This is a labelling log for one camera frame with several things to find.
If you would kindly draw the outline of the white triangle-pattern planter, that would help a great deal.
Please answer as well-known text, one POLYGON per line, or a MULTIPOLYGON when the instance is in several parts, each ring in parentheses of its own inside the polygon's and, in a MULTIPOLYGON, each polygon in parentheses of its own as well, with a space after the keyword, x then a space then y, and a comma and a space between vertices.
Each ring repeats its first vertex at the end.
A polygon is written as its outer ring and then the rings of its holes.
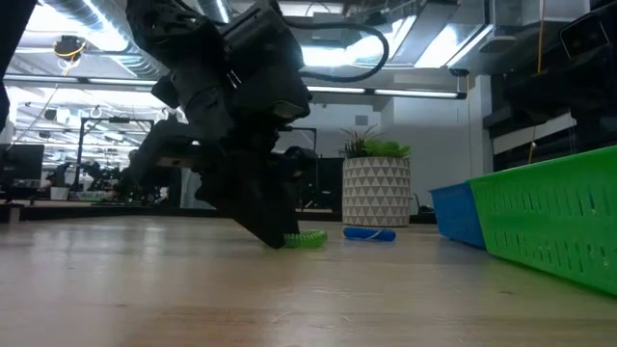
POLYGON ((345 159, 342 222, 361 227, 405 227, 411 198, 410 161, 395 157, 345 159))

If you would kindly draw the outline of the white ledge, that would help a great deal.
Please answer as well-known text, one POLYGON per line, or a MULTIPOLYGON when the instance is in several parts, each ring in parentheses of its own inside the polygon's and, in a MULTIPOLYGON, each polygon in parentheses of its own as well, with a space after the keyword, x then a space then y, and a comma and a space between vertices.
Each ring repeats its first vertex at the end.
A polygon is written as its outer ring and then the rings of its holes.
POLYGON ((493 154, 500 154, 507 150, 530 144, 532 140, 539 140, 559 131, 566 130, 577 124, 570 113, 564 114, 539 125, 530 126, 514 132, 497 136, 493 139, 493 154))

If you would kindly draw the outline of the blue spring keychain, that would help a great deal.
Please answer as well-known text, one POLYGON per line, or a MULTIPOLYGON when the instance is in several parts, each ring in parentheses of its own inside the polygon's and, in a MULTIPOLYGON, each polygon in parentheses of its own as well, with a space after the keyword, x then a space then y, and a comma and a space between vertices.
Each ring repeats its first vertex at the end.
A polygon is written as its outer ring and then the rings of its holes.
POLYGON ((396 239, 396 233, 392 229, 374 227, 354 227, 343 228, 343 235, 347 239, 392 242, 396 239))

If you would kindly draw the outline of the black object beside planter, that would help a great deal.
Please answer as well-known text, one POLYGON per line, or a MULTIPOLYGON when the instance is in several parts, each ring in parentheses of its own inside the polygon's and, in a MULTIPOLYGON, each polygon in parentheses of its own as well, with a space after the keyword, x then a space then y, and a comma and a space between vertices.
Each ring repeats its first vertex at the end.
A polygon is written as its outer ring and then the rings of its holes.
POLYGON ((413 200, 416 202, 416 212, 418 216, 435 215, 435 209, 429 205, 421 204, 416 193, 413 193, 413 200))

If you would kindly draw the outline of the long ceiling light bar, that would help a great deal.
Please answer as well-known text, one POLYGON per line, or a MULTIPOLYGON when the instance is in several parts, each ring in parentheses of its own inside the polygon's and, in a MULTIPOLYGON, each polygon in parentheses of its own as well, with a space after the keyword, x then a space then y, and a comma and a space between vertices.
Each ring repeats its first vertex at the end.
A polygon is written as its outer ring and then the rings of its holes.
MULTIPOLYGON (((56 76, 56 75, 30 75, 30 74, 6 74, 3 81, 10 85, 34 84, 34 85, 89 85, 110 88, 152 88, 156 81, 140 79, 118 78, 94 78, 83 76, 56 76)), ((438 92, 422 90, 394 90, 394 89, 371 89, 354 87, 334 86, 308 86, 312 93, 339 93, 339 94, 363 94, 409 98, 435 98, 435 99, 466 99, 468 94, 462 92, 438 92)))

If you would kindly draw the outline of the grey hanging cloth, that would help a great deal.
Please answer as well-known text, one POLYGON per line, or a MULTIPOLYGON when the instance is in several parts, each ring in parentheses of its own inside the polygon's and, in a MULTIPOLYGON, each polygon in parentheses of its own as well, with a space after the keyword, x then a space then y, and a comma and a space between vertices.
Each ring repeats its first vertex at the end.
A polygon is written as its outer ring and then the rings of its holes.
POLYGON ((195 194, 201 187, 201 177, 190 169, 181 170, 181 199, 180 207, 188 209, 214 210, 215 207, 208 202, 197 200, 195 194))

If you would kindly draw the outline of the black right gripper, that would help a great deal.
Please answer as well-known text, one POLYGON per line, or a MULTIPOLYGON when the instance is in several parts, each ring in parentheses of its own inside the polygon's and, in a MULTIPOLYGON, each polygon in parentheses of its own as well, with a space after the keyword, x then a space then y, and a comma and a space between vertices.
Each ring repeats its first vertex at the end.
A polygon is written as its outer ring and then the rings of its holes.
POLYGON ((576 120, 617 113, 617 65, 592 60, 525 78, 503 91, 517 111, 539 124, 566 112, 576 120))

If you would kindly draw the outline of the green slotted plastic basket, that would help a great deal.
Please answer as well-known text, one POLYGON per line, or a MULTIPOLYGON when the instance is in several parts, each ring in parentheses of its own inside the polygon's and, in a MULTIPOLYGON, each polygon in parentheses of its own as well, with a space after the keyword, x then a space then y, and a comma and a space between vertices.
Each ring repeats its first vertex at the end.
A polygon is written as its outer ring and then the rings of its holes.
POLYGON ((490 254, 617 296, 617 146, 469 185, 490 254))

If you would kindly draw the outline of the silver corrugated ceiling duct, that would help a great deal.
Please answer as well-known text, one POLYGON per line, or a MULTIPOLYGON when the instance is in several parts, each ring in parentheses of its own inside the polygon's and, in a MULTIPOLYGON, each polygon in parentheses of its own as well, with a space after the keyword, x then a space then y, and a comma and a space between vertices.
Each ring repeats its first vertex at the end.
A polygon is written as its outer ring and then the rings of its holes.
POLYGON ((78 32, 132 75, 158 79, 165 70, 133 39, 121 3, 125 0, 41 0, 46 8, 78 25, 78 32))

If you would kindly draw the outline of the black partition screen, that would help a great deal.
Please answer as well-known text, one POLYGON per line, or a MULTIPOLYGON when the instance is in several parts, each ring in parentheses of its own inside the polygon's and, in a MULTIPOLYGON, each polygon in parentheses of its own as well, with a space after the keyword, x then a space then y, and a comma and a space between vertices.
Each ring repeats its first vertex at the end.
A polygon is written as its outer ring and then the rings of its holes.
POLYGON ((343 158, 319 158, 314 167, 303 173, 299 183, 300 206, 342 210, 343 158))

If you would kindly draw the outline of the green spring keychain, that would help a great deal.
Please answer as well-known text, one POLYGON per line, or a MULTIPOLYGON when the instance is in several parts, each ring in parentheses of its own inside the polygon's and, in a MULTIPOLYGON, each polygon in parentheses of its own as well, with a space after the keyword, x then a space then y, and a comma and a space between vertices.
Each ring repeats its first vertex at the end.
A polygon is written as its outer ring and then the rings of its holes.
POLYGON ((284 236, 286 248, 315 249, 322 247, 328 241, 328 234, 323 230, 306 230, 284 236))

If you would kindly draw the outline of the blue plastic basket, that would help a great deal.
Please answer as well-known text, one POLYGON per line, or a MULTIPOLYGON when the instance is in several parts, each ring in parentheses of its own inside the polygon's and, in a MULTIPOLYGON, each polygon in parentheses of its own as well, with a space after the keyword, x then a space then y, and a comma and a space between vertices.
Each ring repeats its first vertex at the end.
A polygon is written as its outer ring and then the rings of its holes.
POLYGON ((468 182, 430 191, 439 233, 448 239, 485 250, 473 193, 468 182))

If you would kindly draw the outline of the long dark desk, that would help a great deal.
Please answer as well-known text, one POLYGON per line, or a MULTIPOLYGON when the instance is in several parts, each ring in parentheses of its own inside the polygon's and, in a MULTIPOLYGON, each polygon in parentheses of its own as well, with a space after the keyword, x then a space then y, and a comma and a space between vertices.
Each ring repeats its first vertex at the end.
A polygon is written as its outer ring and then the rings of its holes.
POLYGON ((44 206, 0 203, 0 223, 120 216, 227 218, 218 210, 129 205, 44 206))

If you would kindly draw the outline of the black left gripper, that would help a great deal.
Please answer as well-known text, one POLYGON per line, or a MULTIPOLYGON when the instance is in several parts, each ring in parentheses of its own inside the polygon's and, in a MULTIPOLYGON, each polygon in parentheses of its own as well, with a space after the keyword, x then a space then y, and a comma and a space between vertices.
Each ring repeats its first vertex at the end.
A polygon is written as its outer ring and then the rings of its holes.
POLYGON ((197 200, 238 222, 273 249, 299 232, 288 183, 245 180, 250 165, 266 166, 278 131, 309 114, 310 94, 299 69, 268 62, 257 67, 181 62, 171 68, 173 100, 191 128, 173 139, 171 163, 197 168, 197 200))

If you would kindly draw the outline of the green leafy plant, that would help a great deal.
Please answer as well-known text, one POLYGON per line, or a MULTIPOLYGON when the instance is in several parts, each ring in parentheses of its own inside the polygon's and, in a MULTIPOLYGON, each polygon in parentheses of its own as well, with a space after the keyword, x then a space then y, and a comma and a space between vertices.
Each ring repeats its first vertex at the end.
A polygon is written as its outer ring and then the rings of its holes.
POLYGON ((364 131, 354 128, 342 128, 347 136, 344 141, 344 153, 347 159, 361 157, 390 157, 408 159, 411 154, 409 146, 401 146, 396 141, 379 139, 380 134, 374 132, 376 124, 368 126, 364 131))

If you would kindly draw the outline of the black computer monitor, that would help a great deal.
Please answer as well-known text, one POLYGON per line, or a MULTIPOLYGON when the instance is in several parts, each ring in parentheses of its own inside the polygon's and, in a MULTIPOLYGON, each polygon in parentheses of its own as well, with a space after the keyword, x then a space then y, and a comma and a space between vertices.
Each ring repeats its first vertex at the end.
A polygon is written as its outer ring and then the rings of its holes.
POLYGON ((0 145, 0 184, 38 188, 44 145, 0 145))

